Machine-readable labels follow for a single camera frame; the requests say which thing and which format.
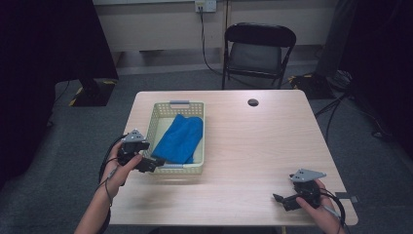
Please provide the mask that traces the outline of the black curtain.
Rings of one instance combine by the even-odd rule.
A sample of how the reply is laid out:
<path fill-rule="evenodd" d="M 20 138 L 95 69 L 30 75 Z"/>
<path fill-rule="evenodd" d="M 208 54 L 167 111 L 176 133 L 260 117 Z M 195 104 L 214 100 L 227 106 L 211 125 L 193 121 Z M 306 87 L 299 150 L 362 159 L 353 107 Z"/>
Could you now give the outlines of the black curtain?
<path fill-rule="evenodd" d="M 341 67 L 413 159 L 413 0 L 357 0 Z"/>
<path fill-rule="evenodd" d="M 117 77 L 93 0 L 0 0 L 0 190 L 32 163 L 57 83 Z"/>

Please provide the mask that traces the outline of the blue cloth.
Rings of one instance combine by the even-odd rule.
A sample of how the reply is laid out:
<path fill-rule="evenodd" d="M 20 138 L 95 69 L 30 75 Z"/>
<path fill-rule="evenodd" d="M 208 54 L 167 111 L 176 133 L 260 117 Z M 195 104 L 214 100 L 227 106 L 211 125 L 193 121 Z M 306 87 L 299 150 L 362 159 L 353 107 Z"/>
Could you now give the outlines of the blue cloth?
<path fill-rule="evenodd" d="M 152 156 L 174 164 L 192 164 L 194 152 L 204 135 L 203 129 L 204 122 L 200 117 L 177 114 Z"/>

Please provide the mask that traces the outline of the black folding chair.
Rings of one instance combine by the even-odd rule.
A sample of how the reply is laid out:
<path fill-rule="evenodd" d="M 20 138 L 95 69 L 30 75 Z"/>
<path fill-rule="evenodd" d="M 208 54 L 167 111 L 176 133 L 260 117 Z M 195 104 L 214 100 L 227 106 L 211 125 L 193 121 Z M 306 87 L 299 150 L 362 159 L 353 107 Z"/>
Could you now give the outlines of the black folding chair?
<path fill-rule="evenodd" d="M 295 44 L 295 33 L 285 26 L 253 22 L 229 26 L 224 33 L 221 89 L 231 74 L 271 79 L 279 89 Z"/>

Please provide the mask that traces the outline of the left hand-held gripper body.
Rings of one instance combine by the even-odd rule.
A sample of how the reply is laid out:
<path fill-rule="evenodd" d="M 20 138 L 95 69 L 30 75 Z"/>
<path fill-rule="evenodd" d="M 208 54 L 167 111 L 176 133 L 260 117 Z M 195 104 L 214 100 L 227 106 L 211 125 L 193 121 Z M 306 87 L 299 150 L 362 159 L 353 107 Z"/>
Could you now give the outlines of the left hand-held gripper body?
<path fill-rule="evenodd" d="M 118 163 L 125 166 L 136 153 L 147 150 L 150 143 L 145 139 L 139 130 L 134 129 L 121 138 L 121 148 L 118 150 Z"/>

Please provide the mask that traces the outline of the person's left hand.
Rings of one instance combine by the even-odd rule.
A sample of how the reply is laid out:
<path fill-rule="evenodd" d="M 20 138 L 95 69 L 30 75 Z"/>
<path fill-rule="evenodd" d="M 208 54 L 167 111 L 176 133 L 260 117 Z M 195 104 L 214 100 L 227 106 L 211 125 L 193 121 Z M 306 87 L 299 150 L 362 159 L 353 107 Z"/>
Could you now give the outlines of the person's left hand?
<path fill-rule="evenodd" d="M 122 166 L 118 163 L 116 154 L 113 153 L 105 164 L 101 180 L 103 191 L 111 198 L 114 198 L 120 186 L 127 180 L 129 173 L 141 160 L 142 156 L 135 154 L 125 166 Z"/>

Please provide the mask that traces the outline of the pale yellow plastic basket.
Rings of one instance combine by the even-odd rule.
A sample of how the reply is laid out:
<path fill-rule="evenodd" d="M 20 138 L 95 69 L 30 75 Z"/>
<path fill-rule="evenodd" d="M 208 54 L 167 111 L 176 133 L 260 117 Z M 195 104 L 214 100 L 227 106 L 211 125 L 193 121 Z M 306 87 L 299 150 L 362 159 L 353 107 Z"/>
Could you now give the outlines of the pale yellow plastic basket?
<path fill-rule="evenodd" d="M 203 134 L 205 134 L 205 104 L 201 101 L 189 100 L 171 100 L 169 102 L 157 102 L 153 106 L 148 130 L 146 133 L 147 140 L 150 142 L 149 149 L 144 152 L 146 158 L 155 158 L 152 152 L 163 137 L 166 130 L 171 125 L 177 114 L 184 117 L 200 117 L 204 122 Z M 204 165 L 205 137 L 199 142 L 192 164 L 174 164 L 165 162 L 162 167 L 157 167 L 153 175 L 200 175 Z"/>

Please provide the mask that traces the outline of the white wall socket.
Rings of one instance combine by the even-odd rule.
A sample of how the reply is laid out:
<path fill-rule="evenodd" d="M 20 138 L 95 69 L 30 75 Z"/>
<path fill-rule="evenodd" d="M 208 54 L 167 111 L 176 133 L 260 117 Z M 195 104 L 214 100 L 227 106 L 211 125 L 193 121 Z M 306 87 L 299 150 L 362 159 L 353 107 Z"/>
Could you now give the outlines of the white wall socket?
<path fill-rule="evenodd" d="M 197 13 L 215 13 L 217 10 L 216 0 L 195 0 L 194 3 Z"/>

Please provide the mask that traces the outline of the person's right hand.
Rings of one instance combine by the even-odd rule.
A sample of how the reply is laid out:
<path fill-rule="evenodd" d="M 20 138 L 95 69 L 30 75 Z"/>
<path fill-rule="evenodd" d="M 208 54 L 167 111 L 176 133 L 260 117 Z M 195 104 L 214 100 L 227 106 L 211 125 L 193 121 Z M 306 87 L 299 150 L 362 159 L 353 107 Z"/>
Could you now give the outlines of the person's right hand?
<path fill-rule="evenodd" d="M 319 198 L 320 206 L 317 209 L 313 208 L 301 197 L 297 197 L 296 201 L 301 206 L 301 208 L 313 219 L 314 223 L 322 230 L 322 232 L 336 228 L 344 229 L 344 227 L 340 223 L 339 218 L 326 209 L 334 209 L 329 197 L 321 195 Z"/>

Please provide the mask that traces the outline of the grey tape tab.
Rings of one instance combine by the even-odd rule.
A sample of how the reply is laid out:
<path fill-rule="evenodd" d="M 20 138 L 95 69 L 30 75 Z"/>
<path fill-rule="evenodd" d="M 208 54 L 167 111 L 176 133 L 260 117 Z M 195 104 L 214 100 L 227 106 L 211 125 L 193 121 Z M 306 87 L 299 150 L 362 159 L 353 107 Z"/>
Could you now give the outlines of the grey tape tab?
<path fill-rule="evenodd" d="M 350 200 L 353 204 L 358 203 L 359 202 L 359 198 L 356 195 L 351 195 L 348 192 L 335 192 L 335 196 L 338 199 L 344 200 Z"/>

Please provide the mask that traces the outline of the grey curtain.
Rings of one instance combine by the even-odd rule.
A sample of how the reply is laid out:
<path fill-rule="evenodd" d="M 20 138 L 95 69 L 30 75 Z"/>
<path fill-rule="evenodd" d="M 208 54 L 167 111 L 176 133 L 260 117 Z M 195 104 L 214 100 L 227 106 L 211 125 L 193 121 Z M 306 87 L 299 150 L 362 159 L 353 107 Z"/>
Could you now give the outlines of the grey curtain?
<path fill-rule="evenodd" d="M 336 74 L 348 41 L 358 0 L 338 0 L 335 6 L 325 47 L 315 70 L 316 77 Z"/>

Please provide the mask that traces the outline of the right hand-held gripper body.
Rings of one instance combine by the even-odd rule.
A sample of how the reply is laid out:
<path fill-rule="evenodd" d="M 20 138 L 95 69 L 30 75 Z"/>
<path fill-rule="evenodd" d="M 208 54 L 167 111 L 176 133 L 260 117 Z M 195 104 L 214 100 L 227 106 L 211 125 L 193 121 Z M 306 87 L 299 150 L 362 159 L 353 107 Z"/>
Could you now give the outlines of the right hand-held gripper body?
<path fill-rule="evenodd" d="M 320 191 L 316 180 L 325 177 L 326 173 L 316 172 L 307 169 L 299 169 L 291 175 L 297 197 L 303 198 L 313 208 L 319 207 Z"/>

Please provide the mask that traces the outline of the black stand base striped tape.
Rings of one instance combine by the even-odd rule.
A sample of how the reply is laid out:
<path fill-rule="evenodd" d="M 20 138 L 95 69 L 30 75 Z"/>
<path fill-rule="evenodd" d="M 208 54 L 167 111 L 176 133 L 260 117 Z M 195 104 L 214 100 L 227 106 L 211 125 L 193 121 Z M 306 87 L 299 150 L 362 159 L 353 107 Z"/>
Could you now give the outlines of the black stand base striped tape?
<path fill-rule="evenodd" d="M 330 99 L 334 95 L 325 77 L 317 74 L 291 76 L 288 82 L 295 90 L 303 91 L 307 99 Z"/>
<path fill-rule="evenodd" d="M 117 85 L 117 81 L 111 79 L 103 79 L 101 81 L 84 79 L 80 80 L 80 82 L 81 88 L 69 102 L 70 106 L 106 106 Z"/>

